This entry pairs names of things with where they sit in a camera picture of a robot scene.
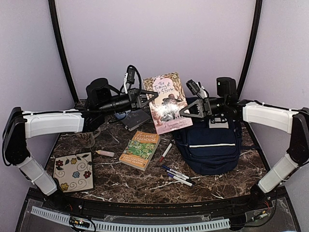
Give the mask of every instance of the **pen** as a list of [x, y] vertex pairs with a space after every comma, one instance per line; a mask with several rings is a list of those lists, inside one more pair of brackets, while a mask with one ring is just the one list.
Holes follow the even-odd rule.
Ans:
[[172, 174], [172, 175], [174, 175], [174, 176], [176, 176], [176, 177], [182, 179], [182, 180], [185, 180], [185, 181], [187, 181], [187, 182], [189, 182], [189, 183], [195, 185], [195, 182], [192, 181], [191, 179], [184, 179], [182, 176], [180, 176], [180, 175], [178, 175], [178, 174], [176, 174], [176, 173], [173, 173], [173, 172], [171, 172], [170, 170], [166, 170], [166, 171], [167, 171], [168, 173], [170, 173], [170, 174]]
[[173, 178], [173, 179], [175, 179], [175, 180], [178, 180], [179, 182], [184, 183], [184, 184], [186, 184], [186, 185], [188, 185], [188, 186], [190, 186], [190, 187], [192, 187], [192, 186], [194, 185], [194, 184], [192, 184], [192, 183], [190, 183], [190, 182], [188, 182], [188, 181], [185, 181], [185, 180], [183, 180], [183, 179], [180, 179], [179, 177], [177, 177], [177, 176], [175, 176], [175, 175], [173, 175], [173, 174], [171, 174], [171, 173], [168, 173], [168, 176], [171, 177], [171, 178]]
[[170, 170], [171, 172], [176, 173], [176, 174], [182, 176], [184, 179], [190, 179], [190, 177], [188, 177], [188, 176], [186, 176], [186, 175], [184, 175], [184, 174], [182, 174], [182, 173], [180, 173], [180, 172], [178, 172], [178, 171], [176, 171], [174, 169], [171, 169], [171, 168], [169, 168], [169, 167], [167, 167], [165, 165], [162, 165], [162, 168], [164, 168], [166, 170]]
[[159, 159], [159, 162], [162, 162], [162, 160], [164, 159], [164, 157], [166, 156], [166, 154], [169, 152], [170, 148], [172, 147], [172, 143], [169, 144], [169, 146], [166, 148], [165, 152], [163, 153], [163, 155], [161, 156], [161, 158]]

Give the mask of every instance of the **black frame pole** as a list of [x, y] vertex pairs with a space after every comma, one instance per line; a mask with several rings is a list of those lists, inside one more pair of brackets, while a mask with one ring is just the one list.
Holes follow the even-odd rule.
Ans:
[[250, 34], [247, 54], [246, 54], [246, 58], [245, 58], [245, 61], [242, 67], [240, 79], [239, 79], [238, 86], [237, 86], [238, 98], [240, 98], [240, 95], [245, 85], [246, 77], [248, 74], [248, 70], [249, 70], [249, 66], [250, 66], [250, 62], [251, 62], [251, 58], [253, 54], [254, 44], [256, 40], [257, 30], [258, 30], [259, 22], [260, 22], [262, 3], [263, 3], [263, 0], [256, 0], [256, 3], [255, 3], [253, 23], [252, 23], [252, 28], [251, 28], [251, 34]]
[[73, 98], [73, 100], [76, 104], [79, 99], [78, 99], [77, 92], [76, 92], [76, 89], [75, 89], [75, 85], [73, 83], [72, 75], [71, 75], [71, 72], [70, 72], [70, 69], [69, 69], [69, 64], [68, 64], [68, 61], [67, 61], [66, 53], [64, 51], [64, 46], [63, 46], [63, 42], [62, 42], [62, 38], [61, 38], [60, 27], [59, 27], [59, 22], [58, 22], [58, 17], [57, 17], [55, 0], [48, 0], [48, 3], [49, 3], [50, 16], [51, 16], [51, 19], [52, 19], [55, 39], [56, 39], [56, 43], [57, 43], [58, 52], [59, 52], [59, 55], [60, 55], [63, 71], [64, 71], [64, 74], [66, 76], [66, 80], [68, 82], [72, 98]]

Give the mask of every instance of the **floral tile coaster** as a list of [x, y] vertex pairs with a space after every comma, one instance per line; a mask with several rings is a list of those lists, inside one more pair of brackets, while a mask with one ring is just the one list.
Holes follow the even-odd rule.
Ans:
[[59, 181], [63, 192], [93, 189], [91, 152], [57, 158], [54, 178]]

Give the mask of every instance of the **white stripe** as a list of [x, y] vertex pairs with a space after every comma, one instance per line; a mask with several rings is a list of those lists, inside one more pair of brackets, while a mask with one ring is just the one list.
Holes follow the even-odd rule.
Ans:
[[189, 147], [208, 147], [208, 146], [235, 146], [236, 144], [207, 144], [207, 145], [190, 145]]

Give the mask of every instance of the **lavender wall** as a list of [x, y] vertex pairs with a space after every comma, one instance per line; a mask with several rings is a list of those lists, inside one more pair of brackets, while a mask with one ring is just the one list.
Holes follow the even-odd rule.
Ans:
[[57, 1], [63, 40], [80, 98], [93, 79], [120, 87], [129, 64], [142, 77], [178, 71], [214, 95], [216, 78], [241, 73], [251, 0]]
[[[257, 43], [242, 98], [289, 108], [309, 107], [309, 1], [264, 1]], [[273, 166], [289, 146], [290, 136], [253, 125]], [[302, 231], [309, 222], [309, 166], [286, 183]]]
[[[72, 107], [53, 34], [48, 1], [2, 0], [0, 7], [0, 131], [15, 106], [44, 111]], [[56, 136], [29, 140], [34, 157], [45, 164]], [[15, 231], [29, 182], [0, 161], [1, 231]]]

